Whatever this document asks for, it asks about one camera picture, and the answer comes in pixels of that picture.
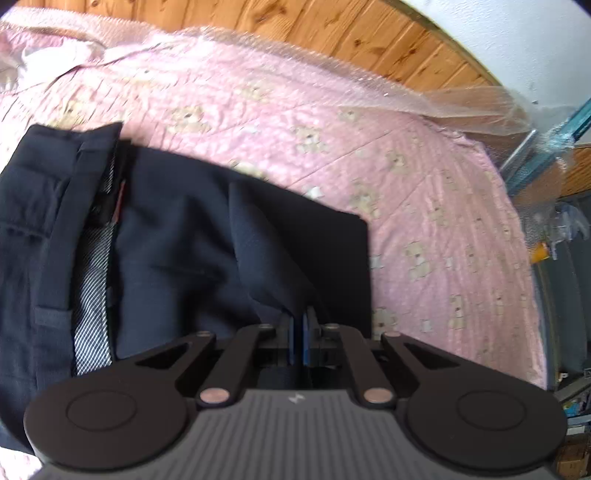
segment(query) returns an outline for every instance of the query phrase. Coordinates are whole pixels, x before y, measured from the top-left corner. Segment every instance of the round black disc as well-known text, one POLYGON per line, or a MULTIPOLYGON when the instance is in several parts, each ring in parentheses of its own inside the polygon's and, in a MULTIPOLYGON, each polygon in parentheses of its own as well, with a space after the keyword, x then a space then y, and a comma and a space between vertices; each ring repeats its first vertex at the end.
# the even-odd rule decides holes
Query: round black disc
POLYGON ((126 468, 183 432, 187 408, 172 381, 142 368, 104 372, 50 387, 27 408, 25 431, 43 461, 78 470, 126 468))
POLYGON ((507 375, 474 372, 449 368, 426 378, 408 404, 412 433, 464 468, 499 472, 539 465, 566 432, 558 402, 507 375))

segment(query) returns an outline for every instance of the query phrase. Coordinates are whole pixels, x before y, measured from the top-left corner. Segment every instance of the copper rivet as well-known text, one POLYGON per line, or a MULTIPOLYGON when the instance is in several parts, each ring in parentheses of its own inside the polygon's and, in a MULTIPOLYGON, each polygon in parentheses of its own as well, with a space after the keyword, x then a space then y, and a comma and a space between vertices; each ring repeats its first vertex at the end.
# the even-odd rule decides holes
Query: copper rivet
POLYGON ((386 388, 368 388, 363 394, 363 397, 370 403, 387 403, 394 396, 386 388))
POLYGON ((225 388, 206 388, 199 394, 199 398, 205 403, 224 403, 230 398, 230 392, 225 388))

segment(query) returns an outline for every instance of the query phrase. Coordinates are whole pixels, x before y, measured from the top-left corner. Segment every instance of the folded clothing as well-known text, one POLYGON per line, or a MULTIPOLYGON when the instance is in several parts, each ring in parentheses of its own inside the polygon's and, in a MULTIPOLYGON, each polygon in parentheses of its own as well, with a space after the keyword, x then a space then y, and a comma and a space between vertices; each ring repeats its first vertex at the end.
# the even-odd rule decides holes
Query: folded clothing
POLYGON ((298 321, 308 306, 321 322, 371 335, 362 219, 234 170, 134 147, 119 140, 121 126, 34 125, 0 175, 0 446, 31 452, 27 404, 89 350, 101 356, 86 370, 197 330, 228 338, 284 314, 298 321), (108 251, 85 263, 80 240, 105 228, 108 251), (105 255, 106 281, 90 291, 100 312, 89 317, 78 285, 88 277, 77 270, 100 268, 105 255))

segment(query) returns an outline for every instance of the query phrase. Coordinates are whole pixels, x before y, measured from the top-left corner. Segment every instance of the cardboard box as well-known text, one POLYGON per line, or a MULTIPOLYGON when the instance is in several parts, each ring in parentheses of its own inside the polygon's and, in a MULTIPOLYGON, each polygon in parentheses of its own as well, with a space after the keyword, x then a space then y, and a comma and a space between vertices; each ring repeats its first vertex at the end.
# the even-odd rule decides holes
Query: cardboard box
POLYGON ((556 471, 565 480, 579 480, 587 474, 590 453, 588 434, 572 435, 558 451, 556 471))

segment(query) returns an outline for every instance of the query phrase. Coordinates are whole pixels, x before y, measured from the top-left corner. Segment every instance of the white wall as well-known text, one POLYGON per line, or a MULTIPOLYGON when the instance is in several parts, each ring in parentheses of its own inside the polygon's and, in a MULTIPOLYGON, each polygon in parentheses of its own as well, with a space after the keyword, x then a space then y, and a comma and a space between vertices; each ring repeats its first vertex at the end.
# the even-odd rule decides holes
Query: white wall
POLYGON ((404 1, 527 99, 579 106, 591 97, 591 16, 573 0, 404 1))

